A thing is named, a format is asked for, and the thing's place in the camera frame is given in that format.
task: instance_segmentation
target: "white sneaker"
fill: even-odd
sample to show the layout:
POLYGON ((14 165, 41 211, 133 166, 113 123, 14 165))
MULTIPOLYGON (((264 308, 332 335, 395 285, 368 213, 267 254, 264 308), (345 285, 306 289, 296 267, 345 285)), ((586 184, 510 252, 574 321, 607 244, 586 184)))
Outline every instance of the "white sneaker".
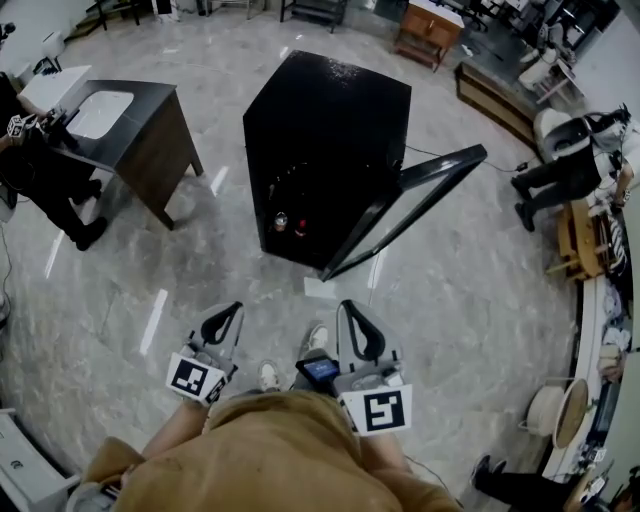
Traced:
POLYGON ((316 325, 309 333, 309 337, 302 344, 302 347, 300 347, 298 360, 304 359, 312 350, 326 350, 328 344, 329 329, 324 324, 316 325))
POLYGON ((264 392, 280 391, 280 377, 278 376, 276 363, 268 359, 260 363, 258 385, 264 392))

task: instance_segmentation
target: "black chair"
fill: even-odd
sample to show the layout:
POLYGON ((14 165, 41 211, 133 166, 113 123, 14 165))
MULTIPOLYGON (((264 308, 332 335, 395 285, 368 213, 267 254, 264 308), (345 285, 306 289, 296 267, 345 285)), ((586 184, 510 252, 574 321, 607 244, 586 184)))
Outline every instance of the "black chair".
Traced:
POLYGON ((491 2, 491 6, 487 7, 482 3, 482 0, 469 0, 468 5, 460 4, 455 0, 439 0, 436 2, 436 5, 444 5, 452 11, 457 12, 463 18, 470 18, 471 23, 475 23, 478 30, 481 30, 482 32, 489 30, 489 27, 484 21, 482 21, 481 16, 497 18, 498 10, 500 10, 500 5, 491 2))
POLYGON ((97 10, 97 25, 102 25, 102 27, 107 30, 107 15, 113 12, 119 12, 122 16, 125 11, 131 11, 136 25, 140 26, 140 18, 138 18, 138 11, 136 9, 140 3, 141 0, 96 0, 96 2, 87 9, 87 14, 94 9, 97 10))

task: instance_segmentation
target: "black wine cooler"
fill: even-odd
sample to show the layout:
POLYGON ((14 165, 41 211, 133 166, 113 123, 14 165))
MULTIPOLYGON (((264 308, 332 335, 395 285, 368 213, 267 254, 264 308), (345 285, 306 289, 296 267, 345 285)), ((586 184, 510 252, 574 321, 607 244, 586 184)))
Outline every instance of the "black wine cooler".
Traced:
POLYGON ((487 153, 402 170, 411 87, 294 51, 244 115, 258 233, 270 254, 334 277, 374 256, 487 153))

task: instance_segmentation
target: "power cord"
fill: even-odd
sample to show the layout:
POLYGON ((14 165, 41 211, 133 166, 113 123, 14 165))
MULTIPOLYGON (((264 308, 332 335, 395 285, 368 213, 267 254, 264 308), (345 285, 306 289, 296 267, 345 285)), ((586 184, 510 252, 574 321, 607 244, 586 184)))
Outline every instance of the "power cord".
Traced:
POLYGON ((4 250, 7 253, 7 261, 9 262, 9 271, 7 272, 7 275, 4 276, 4 279, 2 280, 2 293, 7 299, 7 304, 9 305, 9 311, 7 311, 7 317, 8 317, 11 314, 11 299, 9 298, 9 295, 7 295, 7 279, 9 279, 9 276, 11 275, 11 271, 13 270, 13 264, 11 263, 11 256, 9 256, 9 247, 7 246, 7 239, 4 237, 4 226, 2 225, 2 223, 0 223, 0 234, 2 234, 2 243, 4 244, 4 250))
POLYGON ((427 466, 425 466, 422 462, 418 462, 417 460, 409 457, 408 455, 405 455, 405 457, 407 458, 408 461, 413 462, 416 466, 420 466, 422 469, 428 471, 430 474, 435 476, 438 479, 438 482, 440 482, 440 485, 442 485, 445 491, 447 491, 449 496, 456 501, 456 503, 460 506, 460 508, 464 509, 464 505, 460 503, 460 500, 451 493, 451 491, 449 490, 449 487, 447 487, 447 484, 444 483, 444 481, 442 480, 442 478, 440 478, 440 475, 438 473, 436 473, 433 469, 430 469, 427 466))
MULTIPOLYGON (((5 317, 5 319, 8 320, 9 316, 11 315, 11 299, 7 294, 7 279, 9 279, 9 276, 11 275, 13 264, 11 263, 11 256, 9 256, 9 247, 7 246, 7 240, 4 237, 4 226, 2 225, 2 223, 0 223, 0 234, 2 234, 2 243, 4 244, 4 250, 7 253, 7 261, 9 262, 9 271, 7 272, 7 275, 4 276, 4 279, 2 281, 2 294, 7 301, 7 316, 5 317)), ((2 346, 0 346, 0 362, 2 361, 4 361, 4 350, 2 346)))
MULTIPOLYGON (((435 157, 440 157, 443 156, 439 153, 433 153, 432 151, 425 151, 424 149, 418 149, 418 148, 414 148, 413 146, 409 146, 409 144, 405 144, 405 147, 409 148, 409 149, 413 149, 414 151, 417 151, 418 153, 425 153, 426 155, 431 155, 431 156, 435 156, 435 157)), ((522 172, 524 171, 527 167, 529 167, 529 164, 531 162, 533 162, 536 158, 538 158, 537 156, 534 156, 533 158, 531 158, 530 160, 528 160, 527 162, 520 164, 518 167, 516 167, 515 169, 511 169, 511 170, 507 170, 507 169, 502 169, 500 167, 498 167, 495 164, 492 164, 491 162, 484 160, 483 162, 480 162, 480 165, 482 164, 486 164, 486 165, 490 165, 491 167, 493 167, 494 169, 496 169, 497 171, 500 172, 506 172, 506 173, 511 173, 511 172, 522 172)))

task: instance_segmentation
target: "glass door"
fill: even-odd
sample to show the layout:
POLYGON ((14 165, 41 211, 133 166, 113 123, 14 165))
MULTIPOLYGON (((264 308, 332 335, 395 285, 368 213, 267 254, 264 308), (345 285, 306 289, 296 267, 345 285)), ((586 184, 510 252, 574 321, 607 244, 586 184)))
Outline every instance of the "glass door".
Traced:
POLYGON ((476 145, 398 173, 400 195, 374 212, 363 215, 320 279, 331 279, 378 254, 451 192, 486 157, 484 147, 476 145))

